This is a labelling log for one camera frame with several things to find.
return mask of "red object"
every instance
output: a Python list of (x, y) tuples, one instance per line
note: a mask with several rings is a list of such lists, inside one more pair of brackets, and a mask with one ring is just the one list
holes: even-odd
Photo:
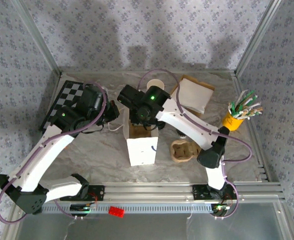
[(117, 208), (115, 206), (111, 206), (109, 209), (109, 214), (119, 218), (123, 218), (123, 215), (125, 214), (125, 210), (121, 208)]

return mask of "pen holder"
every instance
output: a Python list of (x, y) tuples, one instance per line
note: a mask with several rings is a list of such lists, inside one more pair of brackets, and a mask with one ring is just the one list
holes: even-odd
[(222, 125), (230, 131), (235, 131), (239, 128), (243, 121), (244, 119), (235, 119), (229, 112), (227, 112), (225, 117), (222, 119)]

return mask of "wall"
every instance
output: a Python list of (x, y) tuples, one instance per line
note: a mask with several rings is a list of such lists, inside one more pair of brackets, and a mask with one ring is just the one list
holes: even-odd
[(270, 0), (24, 0), (63, 71), (235, 69)]
[[(36, 130), (58, 80), (9, 1), (0, 1), (0, 174), (11, 172), (37, 141)], [(3, 198), (7, 217), (11, 201)], [(0, 223), (0, 235), (3, 224)]]
[(241, 81), (262, 100), (257, 129), (294, 218), (294, 0), (283, 2)]

